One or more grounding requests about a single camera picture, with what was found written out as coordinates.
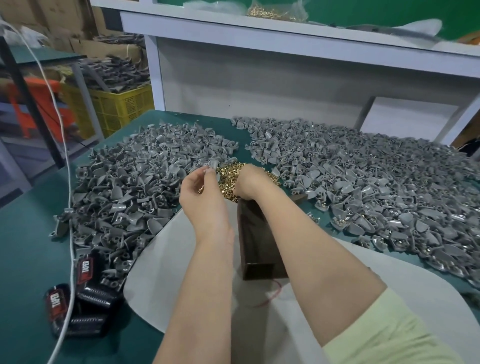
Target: light green sleeve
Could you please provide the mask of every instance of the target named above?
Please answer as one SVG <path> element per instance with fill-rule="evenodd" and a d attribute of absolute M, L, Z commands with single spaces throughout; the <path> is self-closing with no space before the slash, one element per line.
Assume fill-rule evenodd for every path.
<path fill-rule="evenodd" d="M 391 289 L 323 349 L 330 364 L 463 364 Z"/>

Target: forearm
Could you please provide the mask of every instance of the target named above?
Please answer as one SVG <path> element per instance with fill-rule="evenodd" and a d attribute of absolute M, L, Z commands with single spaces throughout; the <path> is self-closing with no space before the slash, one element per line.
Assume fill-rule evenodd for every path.
<path fill-rule="evenodd" d="M 323 346 L 348 328 L 385 284 L 331 238 L 278 187 L 258 193 L 295 296 Z"/>
<path fill-rule="evenodd" d="M 197 242 L 154 364 L 230 362 L 233 244 Z"/>

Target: person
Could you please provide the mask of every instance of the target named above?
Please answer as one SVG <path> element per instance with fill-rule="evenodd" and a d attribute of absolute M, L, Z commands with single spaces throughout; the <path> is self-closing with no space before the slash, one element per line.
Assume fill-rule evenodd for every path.
<path fill-rule="evenodd" d="M 245 165 L 234 194 L 255 200 L 262 209 L 295 297 L 331 364 L 462 363 L 262 168 Z M 180 204 L 194 227 L 196 247 L 154 364 L 227 364 L 234 232 L 215 171 L 203 167 L 190 173 L 181 186 Z"/>

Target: hand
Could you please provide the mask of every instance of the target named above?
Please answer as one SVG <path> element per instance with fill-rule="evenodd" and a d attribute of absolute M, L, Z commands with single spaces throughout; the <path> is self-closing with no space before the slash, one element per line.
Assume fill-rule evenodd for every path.
<path fill-rule="evenodd" d="M 257 196 L 264 188 L 275 186 L 263 168 L 246 164 L 240 170 L 233 193 L 244 200 L 257 200 Z"/>
<path fill-rule="evenodd" d="M 195 229 L 197 243 L 233 243 L 227 205 L 214 169 L 201 167 L 185 177 L 180 189 L 180 204 Z"/>

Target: person's left hand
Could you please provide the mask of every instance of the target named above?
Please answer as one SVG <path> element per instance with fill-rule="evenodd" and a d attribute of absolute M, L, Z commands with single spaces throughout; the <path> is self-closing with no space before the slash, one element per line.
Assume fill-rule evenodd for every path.
<path fill-rule="evenodd" d="M 197 244 L 208 241 L 233 242 L 227 205 L 218 187 L 214 169 L 201 167 L 185 177 L 180 189 L 180 204 L 195 229 Z"/>

